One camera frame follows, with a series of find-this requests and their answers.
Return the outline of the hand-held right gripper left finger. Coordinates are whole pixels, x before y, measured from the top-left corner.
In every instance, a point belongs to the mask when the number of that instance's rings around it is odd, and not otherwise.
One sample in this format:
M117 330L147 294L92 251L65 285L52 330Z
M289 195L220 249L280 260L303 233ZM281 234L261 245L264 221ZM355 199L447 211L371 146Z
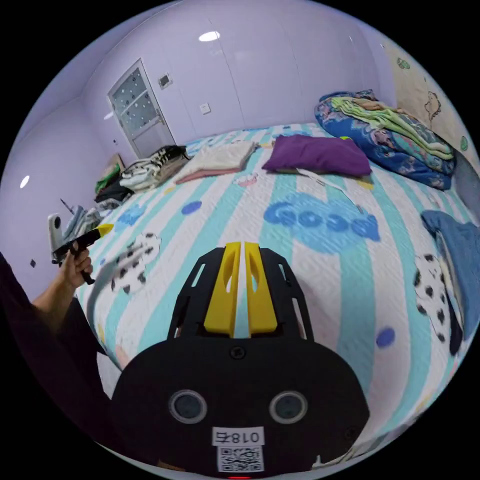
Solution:
M240 242L226 244L203 324L210 334L235 333L240 256Z

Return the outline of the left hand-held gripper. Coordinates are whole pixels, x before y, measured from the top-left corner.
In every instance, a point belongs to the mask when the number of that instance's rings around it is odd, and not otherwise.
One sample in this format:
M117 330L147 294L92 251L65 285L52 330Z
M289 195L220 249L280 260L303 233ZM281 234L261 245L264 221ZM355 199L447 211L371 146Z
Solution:
M89 249L89 247L92 246L97 240L109 234L113 228L114 224L112 223L100 224L96 228L91 229L77 238L68 241L53 252L52 262L61 267L68 252L78 254L82 250ZM91 274L83 273L82 276L85 280L85 283L88 285L91 285L95 282L92 279Z

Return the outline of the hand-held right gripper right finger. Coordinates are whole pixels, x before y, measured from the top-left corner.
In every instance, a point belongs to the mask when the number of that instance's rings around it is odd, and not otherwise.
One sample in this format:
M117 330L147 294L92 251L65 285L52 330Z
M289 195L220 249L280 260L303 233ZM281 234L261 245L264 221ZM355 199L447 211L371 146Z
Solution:
M278 327L259 245L245 243L248 335L272 334Z

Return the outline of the person's left hand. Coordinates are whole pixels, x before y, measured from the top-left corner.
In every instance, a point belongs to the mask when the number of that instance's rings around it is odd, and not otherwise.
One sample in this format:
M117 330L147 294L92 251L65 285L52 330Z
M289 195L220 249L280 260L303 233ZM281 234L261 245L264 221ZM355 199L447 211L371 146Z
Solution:
M79 253L68 252L62 266L60 267L61 279L72 289L76 290L86 281L83 273L92 274L93 264L88 249L84 249Z

